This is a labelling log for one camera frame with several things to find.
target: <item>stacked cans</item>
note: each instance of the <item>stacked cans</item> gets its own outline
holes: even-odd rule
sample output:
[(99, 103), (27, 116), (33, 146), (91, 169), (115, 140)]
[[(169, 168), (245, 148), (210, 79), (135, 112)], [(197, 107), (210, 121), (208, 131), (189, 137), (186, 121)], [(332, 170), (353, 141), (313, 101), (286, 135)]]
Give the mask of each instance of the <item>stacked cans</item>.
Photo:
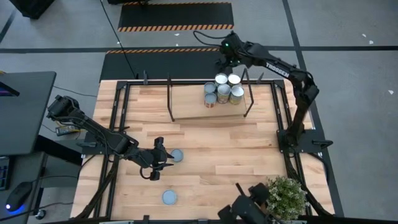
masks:
[(219, 73), (214, 83), (205, 84), (205, 106), (212, 108), (216, 101), (221, 104), (230, 102), (238, 105), (243, 99), (244, 90), (241, 85), (241, 78), (235, 74), (229, 76)]

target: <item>orange and black striped tape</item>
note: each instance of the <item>orange and black striped tape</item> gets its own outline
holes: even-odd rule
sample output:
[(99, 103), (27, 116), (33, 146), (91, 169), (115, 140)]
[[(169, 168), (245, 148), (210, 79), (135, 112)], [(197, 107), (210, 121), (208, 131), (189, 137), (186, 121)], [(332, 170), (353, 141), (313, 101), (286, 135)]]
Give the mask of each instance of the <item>orange and black striped tape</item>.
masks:
[(120, 27), (119, 32), (233, 29), (232, 24)]
[(166, 52), (206, 52), (206, 51), (218, 51), (217, 47), (207, 48), (191, 48), (191, 49), (147, 49), (147, 50), (109, 50), (107, 54), (137, 54), (137, 53), (166, 53)]
[[(123, 6), (137, 5), (138, 2), (127, 2)], [(161, 4), (231, 4), (230, 2), (173, 2), (173, 3), (148, 3), (148, 5), (161, 5)]]

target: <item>gray floor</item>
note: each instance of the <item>gray floor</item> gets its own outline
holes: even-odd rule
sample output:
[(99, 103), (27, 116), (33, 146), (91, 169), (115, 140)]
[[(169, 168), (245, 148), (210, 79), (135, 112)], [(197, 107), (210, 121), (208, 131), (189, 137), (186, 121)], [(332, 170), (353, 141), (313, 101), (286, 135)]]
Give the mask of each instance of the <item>gray floor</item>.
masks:
[[(282, 0), (231, 0), (235, 31), (243, 40), (263, 45), (293, 46)], [(398, 45), (398, 2), (394, 0), (288, 0), (301, 46)], [(106, 10), (114, 26), (121, 6)], [(0, 30), (13, 6), (0, 0)], [(227, 30), (208, 30), (224, 35)], [(125, 47), (201, 45), (190, 31), (119, 33)], [(117, 47), (98, 0), (56, 0), (37, 21), (17, 12), (0, 49)], [(294, 51), (271, 52), (297, 63)], [(347, 217), (398, 220), (398, 52), (304, 52), (308, 71), (320, 89), (317, 105), (330, 150), (333, 170)], [(0, 70), (53, 70), (55, 84), (95, 95), (104, 53), (0, 54)], [(263, 68), (251, 68), (252, 77), (278, 77)], [(95, 98), (54, 89), (55, 95), (76, 98), (92, 116)], [(55, 124), (44, 119), (51, 129)], [(42, 128), (40, 133), (57, 138)], [(45, 191), (42, 204), (71, 202), (74, 188)], [(65, 220), (71, 207), (48, 209), (43, 222)]]

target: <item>green plant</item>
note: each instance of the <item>green plant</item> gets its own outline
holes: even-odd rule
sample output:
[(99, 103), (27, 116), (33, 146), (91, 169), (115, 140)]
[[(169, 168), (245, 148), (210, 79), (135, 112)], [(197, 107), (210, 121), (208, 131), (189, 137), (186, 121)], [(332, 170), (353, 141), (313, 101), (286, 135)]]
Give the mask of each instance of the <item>green plant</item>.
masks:
[(302, 214), (305, 206), (306, 191), (301, 189), (301, 184), (287, 177), (276, 177), (269, 180), (269, 199), (267, 210), (282, 220), (295, 220)]

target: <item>wooden table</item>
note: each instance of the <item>wooden table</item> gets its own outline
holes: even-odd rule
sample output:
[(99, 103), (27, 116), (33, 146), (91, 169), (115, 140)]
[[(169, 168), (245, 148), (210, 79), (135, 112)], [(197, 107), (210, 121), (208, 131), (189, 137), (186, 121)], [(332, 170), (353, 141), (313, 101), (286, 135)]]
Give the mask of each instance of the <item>wooden table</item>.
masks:
[[(99, 88), (94, 120), (105, 127), (109, 126), (116, 83), (116, 80), (102, 81)], [(294, 114), (292, 86), (289, 82), (285, 85)], [(218, 219), (217, 212), (233, 203), (239, 194), (235, 183), (239, 182), (248, 193), (252, 185), (285, 176), (284, 159), (275, 133), (277, 121), (271, 88), (252, 85), (252, 90), (255, 103), (247, 118), (229, 116), (171, 122), (165, 85), (132, 86), (125, 124), (130, 126), (127, 134), (137, 139), (140, 147), (147, 148), (153, 148), (154, 139), (163, 136), (166, 149), (169, 152), (182, 149), (184, 160), (166, 167), (160, 180), (154, 182), (142, 179), (135, 163), (120, 161), (112, 220), (142, 220), (143, 215), (150, 215), (151, 220)], [(119, 105), (122, 105), (123, 91)], [(245, 96), (249, 104), (249, 94)], [(282, 117), (287, 127), (283, 111)], [(311, 127), (307, 116), (305, 128)], [(96, 156), (81, 171), (71, 217), (78, 215), (96, 192), (102, 160), (102, 156)], [(308, 188), (323, 207), (333, 213), (322, 163), (307, 154), (301, 154), (301, 160)], [(175, 205), (162, 203), (162, 193), (167, 189), (177, 193)], [(105, 192), (101, 215), (104, 215), (107, 197)]]

